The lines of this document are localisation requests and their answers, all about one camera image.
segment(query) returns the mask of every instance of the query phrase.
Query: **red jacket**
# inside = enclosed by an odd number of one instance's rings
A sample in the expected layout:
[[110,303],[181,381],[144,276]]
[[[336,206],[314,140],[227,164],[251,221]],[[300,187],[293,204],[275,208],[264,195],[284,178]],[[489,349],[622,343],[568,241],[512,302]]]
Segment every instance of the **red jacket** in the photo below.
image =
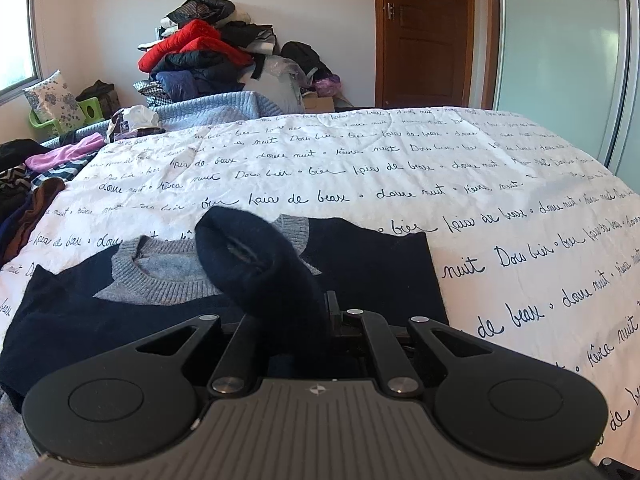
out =
[[192,50],[213,50],[226,54],[237,67],[251,65],[253,58],[220,39],[220,33],[209,23],[193,20],[162,43],[158,43],[138,62],[140,72],[150,73],[166,54],[190,52]]

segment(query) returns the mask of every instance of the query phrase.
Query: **striped cloth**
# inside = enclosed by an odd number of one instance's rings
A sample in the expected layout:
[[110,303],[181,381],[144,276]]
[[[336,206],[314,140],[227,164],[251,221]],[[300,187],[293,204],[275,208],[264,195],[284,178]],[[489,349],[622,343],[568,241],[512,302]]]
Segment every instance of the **striped cloth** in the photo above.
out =
[[24,188],[25,191],[29,191],[31,189],[31,184],[29,183],[29,177],[27,175],[27,168],[24,164],[0,173],[0,190],[4,188]]
[[76,176],[78,176],[78,173],[80,173],[80,171],[84,169],[84,167],[89,162],[94,160],[99,151],[100,150],[96,150],[94,152],[88,153],[83,158],[80,158],[78,160],[70,160],[69,162],[64,162],[63,164],[60,164],[55,168],[51,168],[45,173],[33,177],[31,181],[31,189],[41,186],[45,180],[53,177],[61,178],[65,182],[72,181]]

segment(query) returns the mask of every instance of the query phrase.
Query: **wooden door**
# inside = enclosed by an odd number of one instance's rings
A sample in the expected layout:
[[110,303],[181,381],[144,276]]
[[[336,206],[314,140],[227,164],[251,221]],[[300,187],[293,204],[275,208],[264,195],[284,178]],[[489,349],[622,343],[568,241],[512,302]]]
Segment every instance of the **wooden door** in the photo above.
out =
[[467,106],[474,0],[376,0],[376,105]]

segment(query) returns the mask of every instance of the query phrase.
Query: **purple bag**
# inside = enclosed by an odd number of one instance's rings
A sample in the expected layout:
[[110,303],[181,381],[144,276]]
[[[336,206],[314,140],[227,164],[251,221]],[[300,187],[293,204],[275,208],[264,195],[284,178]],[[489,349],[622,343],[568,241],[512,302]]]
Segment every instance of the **purple bag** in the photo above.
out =
[[318,92],[318,97],[333,97],[342,92],[340,77],[335,74],[314,81],[314,86],[316,87],[316,92]]

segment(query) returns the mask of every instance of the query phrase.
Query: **pillow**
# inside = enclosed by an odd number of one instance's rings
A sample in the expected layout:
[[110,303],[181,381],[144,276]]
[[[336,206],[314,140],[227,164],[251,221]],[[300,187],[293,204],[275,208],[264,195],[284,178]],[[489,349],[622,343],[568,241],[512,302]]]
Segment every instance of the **pillow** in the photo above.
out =
[[60,135],[84,126],[86,118],[65,79],[58,70],[50,78],[24,90],[27,101],[41,123],[52,119],[60,122]]

